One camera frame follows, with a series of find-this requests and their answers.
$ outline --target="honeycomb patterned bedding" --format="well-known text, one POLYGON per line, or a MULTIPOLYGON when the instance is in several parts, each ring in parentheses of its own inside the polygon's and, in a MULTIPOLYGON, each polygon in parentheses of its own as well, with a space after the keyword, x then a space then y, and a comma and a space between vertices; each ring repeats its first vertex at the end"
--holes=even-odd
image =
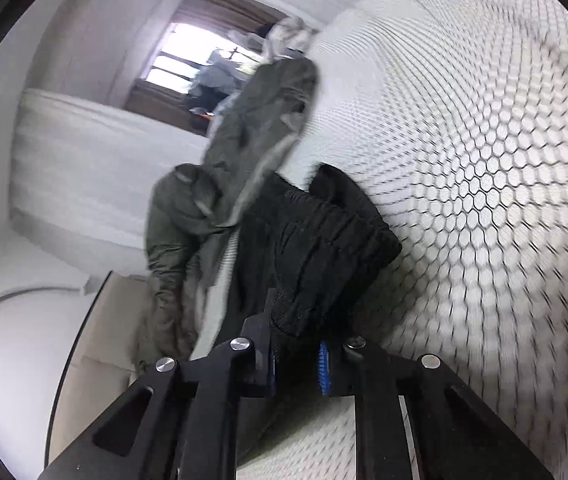
MULTIPOLYGON (((320 88, 281 170, 348 173, 403 241, 357 307, 438 354, 568 480, 568 12, 557 0, 360 0, 309 53, 320 88)), ((291 410, 240 479, 355 478, 350 399, 291 410)))

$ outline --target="beige cushion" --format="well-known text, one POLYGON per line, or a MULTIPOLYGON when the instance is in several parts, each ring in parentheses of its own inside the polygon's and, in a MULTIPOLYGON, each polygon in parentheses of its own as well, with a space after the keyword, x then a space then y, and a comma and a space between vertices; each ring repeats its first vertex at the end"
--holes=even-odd
POLYGON ((52 462, 135 379, 132 349, 152 298, 145 280, 111 272, 97 296, 52 414, 52 462))

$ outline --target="dark green fabric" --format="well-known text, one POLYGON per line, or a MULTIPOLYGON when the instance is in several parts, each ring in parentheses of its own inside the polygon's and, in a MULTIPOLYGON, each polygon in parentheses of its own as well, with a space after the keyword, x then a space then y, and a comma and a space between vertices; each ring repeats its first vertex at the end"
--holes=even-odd
POLYGON ((189 358, 197 333, 194 300, 182 298, 187 266, 197 253, 203 283, 212 284, 230 227, 299 137, 316 83, 307 59, 262 65, 227 111, 202 166, 177 166, 155 185, 145 232, 154 301, 138 330, 140 372, 163 356, 189 358))

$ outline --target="window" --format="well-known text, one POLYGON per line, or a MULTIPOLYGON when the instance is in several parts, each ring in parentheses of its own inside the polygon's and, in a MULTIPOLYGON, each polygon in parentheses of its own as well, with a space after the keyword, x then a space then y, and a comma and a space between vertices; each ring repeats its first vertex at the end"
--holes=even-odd
POLYGON ((211 54, 220 55, 240 64, 238 70, 254 72, 261 58, 258 54, 203 28, 174 23, 172 32, 161 46, 146 80, 156 85, 186 94, 197 72, 208 64, 211 54))

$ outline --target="silver screw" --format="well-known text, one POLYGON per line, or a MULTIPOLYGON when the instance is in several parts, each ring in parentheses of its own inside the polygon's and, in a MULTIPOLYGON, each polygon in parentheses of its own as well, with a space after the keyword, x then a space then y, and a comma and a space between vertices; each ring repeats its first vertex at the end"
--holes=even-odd
POLYGON ((236 337, 231 341, 233 350, 246 350, 251 345, 251 341, 245 337, 236 337))
POLYGON ((366 339, 364 339, 360 335, 353 335, 346 339, 346 346, 352 348, 353 350, 357 350, 358 348, 363 348, 366 346, 366 339))
POLYGON ((175 359, 172 357, 162 357, 155 363, 155 370, 158 372, 170 372, 175 367, 175 359))
POLYGON ((426 354, 421 358, 421 364, 424 368, 431 368, 434 370, 435 368, 439 368, 439 365, 442 364, 442 362, 436 355, 426 354))

